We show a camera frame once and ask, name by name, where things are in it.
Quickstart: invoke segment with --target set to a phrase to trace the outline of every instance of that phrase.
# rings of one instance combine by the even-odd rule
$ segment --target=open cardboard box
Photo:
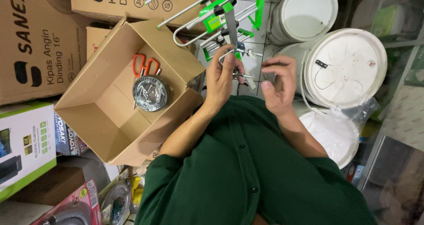
[[[178,47],[160,20],[128,23],[123,18],[91,56],[55,106],[56,113],[103,162],[140,166],[203,102],[187,83],[204,67]],[[171,104],[157,112],[133,110],[134,54],[159,61],[172,87]],[[155,70],[152,64],[150,73]]]

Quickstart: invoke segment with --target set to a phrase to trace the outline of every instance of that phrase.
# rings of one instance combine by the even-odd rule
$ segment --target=red packaging
[[[79,187],[57,206],[44,213],[30,225],[39,225],[45,221],[51,224],[61,219],[91,219],[92,225],[101,225],[100,208],[97,197],[97,188],[93,180]]]

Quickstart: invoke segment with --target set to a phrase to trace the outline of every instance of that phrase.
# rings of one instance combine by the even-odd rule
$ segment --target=scissors
[[[141,62],[141,65],[140,65],[140,71],[138,73],[137,73],[137,71],[135,69],[135,61],[136,61],[137,57],[141,57],[141,59],[142,59],[142,62]],[[134,55],[134,58],[133,58],[133,64],[132,64],[132,69],[133,69],[133,73],[134,73],[135,78],[137,79],[137,78],[139,78],[141,76],[148,75],[149,74],[149,71],[150,71],[150,66],[151,66],[152,62],[155,62],[156,63],[155,75],[157,75],[158,74],[158,71],[160,72],[160,70],[161,70],[160,69],[160,64],[159,64],[159,62],[157,60],[155,60],[153,58],[150,58],[147,61],[147,66],[145,66],[146,55],[144,55],[144,54],[135,54]],[[133,110],[135,110],[135,107],[136,106],[137,106],[137,104],[136,104],[136,102],[134,100],[134,108],[133,108]]]

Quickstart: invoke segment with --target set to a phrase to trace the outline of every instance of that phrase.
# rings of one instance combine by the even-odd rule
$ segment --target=green and white box
[[[55,166],[53,105],[0,107],[0,202]]]

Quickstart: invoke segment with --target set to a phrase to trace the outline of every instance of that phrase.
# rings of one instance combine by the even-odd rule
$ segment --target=white bucket lid
[[[321,109],[320,111],[328,113],[329,110]],[[359,146],[359,134],[351,120],[334,122],[321,118],[312,111],[299,119],[340,169],[353,159]]]
[[[282,28],[294,40],[306,42],[327,33],[337,11],[337,0],[283,0]]]
[[[322,68],[316,60],[328,65]],[[326,107],[352,108],[368,101],[387,70],[383,44],[360,29],[328,33],[310,51],[304,64],[308,94]]]

